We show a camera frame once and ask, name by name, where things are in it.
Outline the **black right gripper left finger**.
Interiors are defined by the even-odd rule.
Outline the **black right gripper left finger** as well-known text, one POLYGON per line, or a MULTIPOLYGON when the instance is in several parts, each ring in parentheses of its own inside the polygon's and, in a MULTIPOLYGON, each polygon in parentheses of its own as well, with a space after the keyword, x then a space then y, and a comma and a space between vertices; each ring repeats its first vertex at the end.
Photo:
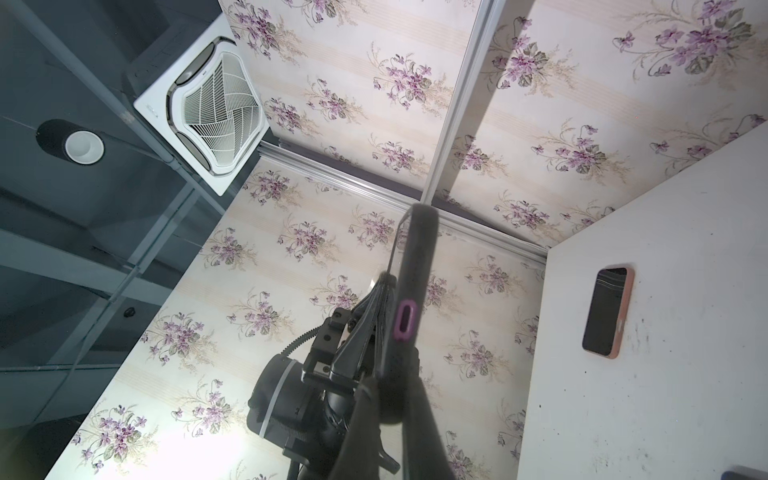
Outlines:
POLYGON ((378 480, 380 447, 378 382, 368 377, 355 392, 351 423, 329 479, 378 480))

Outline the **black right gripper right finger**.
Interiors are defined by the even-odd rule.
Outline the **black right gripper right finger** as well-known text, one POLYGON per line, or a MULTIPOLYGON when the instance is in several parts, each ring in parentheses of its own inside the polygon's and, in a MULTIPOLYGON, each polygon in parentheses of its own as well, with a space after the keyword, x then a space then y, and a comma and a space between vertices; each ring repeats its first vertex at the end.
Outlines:
POLYGON ((418 372, 409 380, 403 407, 403 478, 454 479, 426 389, 418 372))

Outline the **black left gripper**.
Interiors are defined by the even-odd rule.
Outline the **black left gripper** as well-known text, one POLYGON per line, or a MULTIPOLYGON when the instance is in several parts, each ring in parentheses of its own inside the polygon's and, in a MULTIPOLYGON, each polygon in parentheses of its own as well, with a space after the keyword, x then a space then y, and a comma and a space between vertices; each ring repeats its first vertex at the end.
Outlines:
POLYGON ((381 273, 353 310, 337 308, 319 327, 302 367, 302 382, 326 392, 352 396, 362 380, 376 374, 382 361, 378 337, 395 277, 381 273))

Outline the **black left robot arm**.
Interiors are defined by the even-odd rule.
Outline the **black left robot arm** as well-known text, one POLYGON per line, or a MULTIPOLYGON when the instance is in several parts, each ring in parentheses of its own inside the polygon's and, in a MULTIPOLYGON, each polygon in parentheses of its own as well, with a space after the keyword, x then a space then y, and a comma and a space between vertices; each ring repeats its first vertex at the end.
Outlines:
POLYGON ((395 277, 382 273, 356 305, 336 308, 323 323, 274 355, 248 400, 248 429, 279 447, 289 479, 328 479, 351 426, 355 390, 380 362, 395 277))

